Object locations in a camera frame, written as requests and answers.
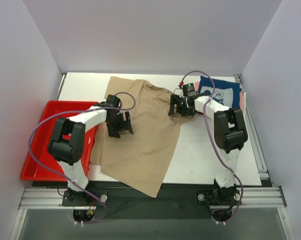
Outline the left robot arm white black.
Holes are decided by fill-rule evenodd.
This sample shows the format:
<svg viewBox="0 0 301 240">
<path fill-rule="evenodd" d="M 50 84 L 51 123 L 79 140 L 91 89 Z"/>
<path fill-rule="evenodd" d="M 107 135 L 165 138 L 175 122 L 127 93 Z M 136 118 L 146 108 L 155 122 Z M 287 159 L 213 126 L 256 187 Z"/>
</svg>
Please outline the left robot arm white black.
<svg viewBox="0 0 301 240">
<path fill-rule="evenodd" d="M 106 123 L 108 136 L 119 139 L 120 133 L 133 134 L 129 111 L 122 112 L 123 101 L 109 94 L 105 101 L 96 103 L 87 110 L 71 117 L 56 119 L 47 151 L 60 165 L 67 179 L 67 188 L 80 206 L 91 202 L 92 194 L 86 187 L 89 183 L 81 158 L 85 148 L 86 132 Z"/>
</svg>

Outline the beige t-shirt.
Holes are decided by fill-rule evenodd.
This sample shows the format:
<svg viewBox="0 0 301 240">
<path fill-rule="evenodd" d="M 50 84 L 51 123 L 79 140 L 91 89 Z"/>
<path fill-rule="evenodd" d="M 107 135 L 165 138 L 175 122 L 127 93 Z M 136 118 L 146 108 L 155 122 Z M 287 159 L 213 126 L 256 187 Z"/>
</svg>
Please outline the beige t-shirt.
<svg viewBox="0 0 301 240">
<path fill-rule="evenodd" d="M 119 93 L 130 110 L 133 134 L 110 137 L 102 124 L 96 134 L 90 162 L 101 172 L 156 198 L 174 155 L 181 123 L 168 115 L 172 92 L 147 80 L 112 76 L 105 95 Z"/>
</svg>

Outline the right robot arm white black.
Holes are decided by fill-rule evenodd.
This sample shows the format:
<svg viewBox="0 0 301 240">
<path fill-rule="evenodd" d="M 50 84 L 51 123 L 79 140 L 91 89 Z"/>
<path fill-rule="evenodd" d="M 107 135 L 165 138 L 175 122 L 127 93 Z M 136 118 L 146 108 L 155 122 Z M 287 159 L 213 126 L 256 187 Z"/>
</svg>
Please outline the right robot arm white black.
<svg viewBox="0 0 301 240">
<path fill-rule="evenodd" d="M 239 156 L 248 140 L 248 132 L 244 115 L 239 107 L 231 108 L 214 100 L 210 94 L 199 93 L 192 83 L 180 85 L 181 94 L 171 94 L 168 115 L 175 113 L 182 117 L 194 116 L 201 113 L 216 153 L 222 165 L 214 179 L 215 189 L 212 199 L 217 204 L 236 199 L 237 191 L 236 170 Z"/>
</svg>

